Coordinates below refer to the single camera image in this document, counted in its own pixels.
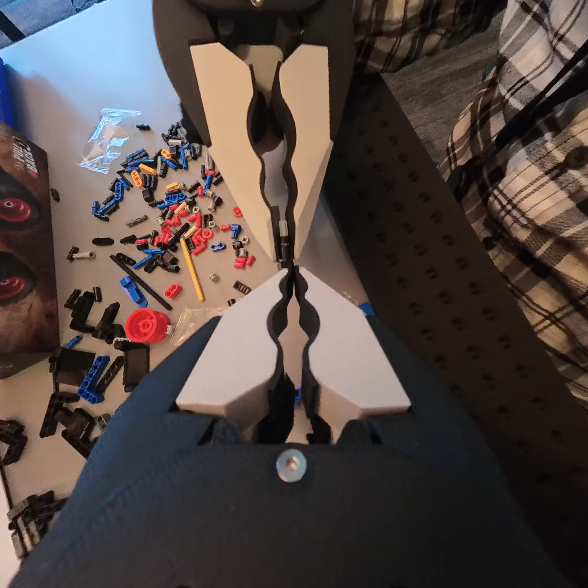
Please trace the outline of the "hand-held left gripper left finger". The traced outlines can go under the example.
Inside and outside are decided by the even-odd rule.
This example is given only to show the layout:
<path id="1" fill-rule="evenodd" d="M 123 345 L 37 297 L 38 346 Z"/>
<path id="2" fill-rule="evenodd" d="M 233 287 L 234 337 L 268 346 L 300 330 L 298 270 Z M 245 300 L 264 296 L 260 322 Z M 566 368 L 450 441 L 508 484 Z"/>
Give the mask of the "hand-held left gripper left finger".
<path id="1" fill-rule="evenodd" d="M 258 442 L 285 442 L 293 427 L 295 386 L 279 336 L 288 324 L 293 269 L 282 269 L 224 311 L 176 404 L 231 421 Z"/>

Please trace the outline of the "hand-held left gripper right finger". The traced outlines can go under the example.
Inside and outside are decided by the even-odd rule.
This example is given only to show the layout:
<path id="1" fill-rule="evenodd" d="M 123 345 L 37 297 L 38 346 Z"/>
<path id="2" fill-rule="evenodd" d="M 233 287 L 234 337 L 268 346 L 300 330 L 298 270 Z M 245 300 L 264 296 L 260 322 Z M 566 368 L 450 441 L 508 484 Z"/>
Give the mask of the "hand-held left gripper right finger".
<path id="1" fill-rule="evenodd" d="M 348 422 L 411 406 L 363 310 L 308 270 L 295 268 L 302 355 L 301 401 L 309 437 L 338 437 Z"/>

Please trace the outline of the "small black pin assembly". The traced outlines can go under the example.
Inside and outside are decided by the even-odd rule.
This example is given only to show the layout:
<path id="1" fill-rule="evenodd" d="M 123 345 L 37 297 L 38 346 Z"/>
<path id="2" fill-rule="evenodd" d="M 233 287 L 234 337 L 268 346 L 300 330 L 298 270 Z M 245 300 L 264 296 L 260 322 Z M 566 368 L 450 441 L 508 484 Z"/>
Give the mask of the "small black pin assembly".
<path id="1" fill-rule="evenodd" d="M 273 236 L 275 242 L 275 260 L 283 269 L 293 267 L 293 254 L 288 221 L 281 218 L 278 206 L 271 207 Z"/>

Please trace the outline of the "person's right forearm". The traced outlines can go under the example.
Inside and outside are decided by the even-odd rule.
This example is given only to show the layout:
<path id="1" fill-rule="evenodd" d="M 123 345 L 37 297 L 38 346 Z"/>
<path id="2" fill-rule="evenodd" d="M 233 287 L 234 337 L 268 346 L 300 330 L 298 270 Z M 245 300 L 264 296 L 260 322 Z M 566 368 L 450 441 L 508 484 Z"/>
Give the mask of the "person's right forearm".
<path id="1" fill-rule="evenodd" d="M 485 31 L 504 1 L 354 1 L 356 74 L 397 72 Z"/>

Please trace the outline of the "grey desk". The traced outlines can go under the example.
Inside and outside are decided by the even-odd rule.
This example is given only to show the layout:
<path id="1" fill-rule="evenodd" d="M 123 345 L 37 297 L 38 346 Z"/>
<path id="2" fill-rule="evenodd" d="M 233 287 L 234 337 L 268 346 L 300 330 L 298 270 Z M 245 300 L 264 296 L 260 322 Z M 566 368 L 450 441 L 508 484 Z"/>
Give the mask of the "grey desk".
<path id="1" fill-rule="evenodd" d="M 160 130 L 177 118 L 178 98 L 157 55 L 150 4 L 108 1 L 2 51 L 23 100 L 19 114 L 33 142 L 47 151 L 51 181 L 62 197 L 51 204 L 59 304 L 73 288 L 99 285 L 106 303 L 121 301 L 123 319 L 133 305 L 118 285 L 122 270 L 108 259 L 108 251 L 118 248 L 99 247 L 95 261 L 70 263 L 65 254 L 70 245 L 86 248 L 93 236 L 118 239 L 126 219 L 146 209 L 140 195 L 128 194 L 111 229 L 90 217 L 91 201 L 103 200 L 111 177 L 85 171 L 76 161 L 99 109 L 139 110 L 141 121 Z M 204 306 L 225 305 L 236 280 L 256 289 L 276 274 L 257 243 L 253 250 L 258 260 L 245 271 L 230 269 L 226 253 L 205 252 L 195 261 L 206 282 Z M 217 283 L 210 281 L 213 273 Z M 82 571 L 75 577 L 106 576 L 113 586 L 115 564 L 127 561 L 139 572 L 153 566 L 163 571 L 164 564 L 176 571 L 175 560 L 183 557 L 199 576 L 219 583 L 230 571 L 265 577 L 273 568 L 301 571 L 304 563 L 333 575 L 359 554 L 353 527 L 364 524 L 350 511 L 368 504 L 363 498 L 354 504 L 351 490 L 336 478 L 353 473 L 347 459 L 331 473 L 336 446 L 320 447 L 330 478 L 316 491 L 314 449 L 296 447 L 307 468 L 299 481 L 287 483 L 276 460 L 289 446 L 205 443 L 216 422 L 229 432 L 236 425 L 178 408 L 176 399 L 205 346 L 197 337 L 179 347 L 157 343 L 151 372 L 135 392 L 124 393 L 119 374 L 103 404 L 79 402 L 92 415 L 114 414 L 90 458 L 90 478 L 82 469 L 85 459 L 61 438 L 62 427 L 39 437 L 53 391 L 48 362 L 1 381 L 1 418 L 24 423 L 30 438 L 20 461 L 7 467 L 14 501 L 49 489 L 82 500 L 80 513 L 65 507 L 63 525 L 34 555 L 44 555 L 64 535 L 65 547 L 48 555 L 49 562 L 64 571 L 67 557 L 77 557 Z"/>

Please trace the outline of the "large red wheel rim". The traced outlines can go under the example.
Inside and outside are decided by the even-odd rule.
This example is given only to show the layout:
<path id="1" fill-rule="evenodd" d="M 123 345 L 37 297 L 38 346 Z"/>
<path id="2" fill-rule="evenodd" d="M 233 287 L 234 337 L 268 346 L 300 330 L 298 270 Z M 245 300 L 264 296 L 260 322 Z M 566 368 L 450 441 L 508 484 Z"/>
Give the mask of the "large red wheel rim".
<path id="1" fill-rule="evenodd" d="M 152 344 L 166 338 L 170 325 L 171 321 L 166 313 L 142 307 L 129 314 L 124 330 L 131 341 Z"/>

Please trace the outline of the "pile of black beams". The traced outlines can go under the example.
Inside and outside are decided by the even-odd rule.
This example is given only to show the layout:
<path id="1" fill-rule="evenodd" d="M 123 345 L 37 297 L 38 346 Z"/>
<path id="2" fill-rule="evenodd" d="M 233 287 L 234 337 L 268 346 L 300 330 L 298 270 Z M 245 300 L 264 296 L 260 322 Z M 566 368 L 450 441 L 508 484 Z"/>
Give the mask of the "pile of black beams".
<path id="1" fill-rule="evenodd" d="M 53 391 L 40 425 L 40 438 L 54 436 L 62 427 L 61 436 L 79 455 L 88 459 L 98 437 L 103 432 L 110 414 L 97 416 L 79 406 L 77 390 L 97 356 L 109 356 L 109 364 L 99 379 L 97 392 L 105 393 L 117 375 L 122 373 L 122 386 L 131 393 L 150 372 L 150 351 L 144 343 L 132 342 L 123 327 L 114 321 L 120 304 L 113 303 L 104 311 L 96 326 L 87 323 L 90 310 L 101 300 L 99 288 L 92 292 L 74 290 L 64 304 L 71 311 L 70 327 L 78 335 L 49 357 L 49 373 Z M 28 441 L 25 425 L 15 419 L 1 420 L 1 481 L 6 492 L 9 511 L 6 514 L 8 531 L 17 559 L 26 558 L 48 532 L 50 523 L 59 513 L 66 498 L 55 496 L 53 490 L 28 496 L 14 503 L 5 476 L 5 467 L 21 458 Z"/>

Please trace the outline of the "long yellow axle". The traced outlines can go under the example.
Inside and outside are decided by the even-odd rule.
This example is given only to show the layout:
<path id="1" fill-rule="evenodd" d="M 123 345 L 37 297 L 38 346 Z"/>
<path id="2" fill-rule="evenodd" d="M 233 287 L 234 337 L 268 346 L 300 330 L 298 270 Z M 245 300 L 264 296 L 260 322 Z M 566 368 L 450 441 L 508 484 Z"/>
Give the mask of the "long yellow axle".
<path id="1" fill-rule="evenodd" d="M 193 284 L 195 292 L 196 292 L 196 296 L 198 298 L 198 301 L 200 301 L 200 303 L 203 303 L 205 301 L 205 296 L 204 296 L 204 293 L 202 290 L 202 286 L 201 286 L 199 277 L 196 273 L 194 263 L 192 261 L 192 255 L 190 253 L 190 250 L 188 249 L 188 246 L 186 244 L 184 237 L 181 237 L 179 242 L 180 242 L 180 246 L 181 246 L 181 249 L 183 252 L 183 256 L 186 261 L 187 269 L 189 271 L 189 275 L 190 275 L 192 284 Z"/>

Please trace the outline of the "black perforated board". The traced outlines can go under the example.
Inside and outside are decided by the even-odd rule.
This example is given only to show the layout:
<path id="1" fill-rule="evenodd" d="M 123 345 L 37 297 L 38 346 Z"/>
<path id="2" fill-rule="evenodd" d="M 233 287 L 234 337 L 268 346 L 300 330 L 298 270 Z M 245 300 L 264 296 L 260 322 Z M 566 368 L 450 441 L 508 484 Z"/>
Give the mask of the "black perforated board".
<path id="1" fill-rule="evenodd" d="M 587 587 L 587 415 L 378 74 L 352 79 L 323 190 L 378 319 L 460 400 Z"/>

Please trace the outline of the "empty clear plastic bag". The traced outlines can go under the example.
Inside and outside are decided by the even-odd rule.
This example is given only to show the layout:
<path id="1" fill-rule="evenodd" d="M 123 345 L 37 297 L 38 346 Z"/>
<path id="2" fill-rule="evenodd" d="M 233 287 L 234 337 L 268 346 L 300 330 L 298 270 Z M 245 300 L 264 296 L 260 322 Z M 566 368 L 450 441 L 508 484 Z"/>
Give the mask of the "empty clear plastic bag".
<path id="1" fill-rule="evenodd" d="M 125 143 L 134 133 L 135 122 L 142 115 L 136 109 L 103 107 L 99 122 L 89 137 L 77 166 L 106 175 L 122 154 Z"/>

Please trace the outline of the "blue fairing panel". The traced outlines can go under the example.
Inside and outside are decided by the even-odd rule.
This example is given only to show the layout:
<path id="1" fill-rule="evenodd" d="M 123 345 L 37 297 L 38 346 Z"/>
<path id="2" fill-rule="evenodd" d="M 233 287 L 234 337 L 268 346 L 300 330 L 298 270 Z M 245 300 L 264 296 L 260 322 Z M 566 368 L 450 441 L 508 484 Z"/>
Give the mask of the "blue fairing panel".
<path id="1" fill-rule="evenodd" d="M 130 276 L 125 276 L 120 280 L 120 287 L 137 308 L 146 308 L 148 306 L 148 301 L 144 294 Z"/>

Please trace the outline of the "pile of small connector pins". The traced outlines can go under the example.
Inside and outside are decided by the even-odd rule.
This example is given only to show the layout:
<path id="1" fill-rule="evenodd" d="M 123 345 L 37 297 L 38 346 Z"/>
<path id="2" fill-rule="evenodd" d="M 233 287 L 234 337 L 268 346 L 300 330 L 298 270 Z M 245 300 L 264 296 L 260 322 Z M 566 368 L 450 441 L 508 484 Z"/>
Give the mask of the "pile of small connector pins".
<path id="1" fill-rule="evenodd" d="M 133 245 L 142 254 L 138 261 L 122 253 L 112 258 L 129 267 L 128 274 L 141 269 L 151 273 L 155 268 L 178 273 L 179 249 L 186 247 L 190 261 L 204 251 L 224 251 L 226 243 L 222 238 L 231 236 L 236 256 L 234 267 L 251 266 L 255 257 L 246 250 L 249 238 L 241 234 L 238 221 L 243 215 L 239 206 L 232 209 L 230 223 L 215 218 L 224 205 L 215 189 L 222 185 L 224 177 L 210 153 L 203 151 L 195 135 L 189 133 L 185 120 L 172 124 L 162 134 L 162 140 L 164 148 L 152 155 L 141 148 L 125 156 L 107 197 L 103 202 L 92 202 L 92 216 L 109 222 L 127 193 L 141 195 L 154 215 L 152 220 L 158 224 L 149 234 L 131 234 L 120 239 L 121 245 Z"/>

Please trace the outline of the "long black axle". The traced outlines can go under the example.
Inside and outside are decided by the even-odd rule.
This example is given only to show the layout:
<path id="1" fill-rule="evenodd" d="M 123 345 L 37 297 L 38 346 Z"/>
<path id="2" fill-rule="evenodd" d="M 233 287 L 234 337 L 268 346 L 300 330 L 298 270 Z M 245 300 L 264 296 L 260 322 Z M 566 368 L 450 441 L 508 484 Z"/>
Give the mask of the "long black axle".
<path id="1" fill-rule="evenodd" d="M 147 284 L 142 278 L 140 278 L 130 267 L 124 264 L 115 255 L 109 255 L 111 259 L 118 267 L 120 267 L 136 285 L 146 291 L 154 300 L 156 300 L 163 308 L 168 311 L 172 311 L 173 307 L 166 301 L 166 299 L 159 295 L 149 284 Z"/>

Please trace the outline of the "toy truck set box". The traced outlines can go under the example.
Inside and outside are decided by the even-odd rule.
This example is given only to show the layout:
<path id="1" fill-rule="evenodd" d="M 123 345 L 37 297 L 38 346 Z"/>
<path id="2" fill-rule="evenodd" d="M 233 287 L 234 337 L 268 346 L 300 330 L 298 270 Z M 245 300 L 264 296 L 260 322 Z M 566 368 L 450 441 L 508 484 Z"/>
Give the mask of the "toy truck set box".
<path id="1" fill-rule="evenodd" d="M 1 379 L 59 345 L 47 154 L 1 123 Z"/>

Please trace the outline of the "person's plaid shirt torso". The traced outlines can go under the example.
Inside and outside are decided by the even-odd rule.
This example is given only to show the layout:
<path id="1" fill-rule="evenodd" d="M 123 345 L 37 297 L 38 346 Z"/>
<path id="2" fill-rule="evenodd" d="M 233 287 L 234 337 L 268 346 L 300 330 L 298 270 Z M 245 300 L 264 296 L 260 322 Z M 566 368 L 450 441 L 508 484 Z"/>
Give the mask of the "person's plaid shirt torso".
<path id="1" fill-rule="evenodd" d="M 441 166 L 587 412 L 587 1 L 508 1 Z"/>

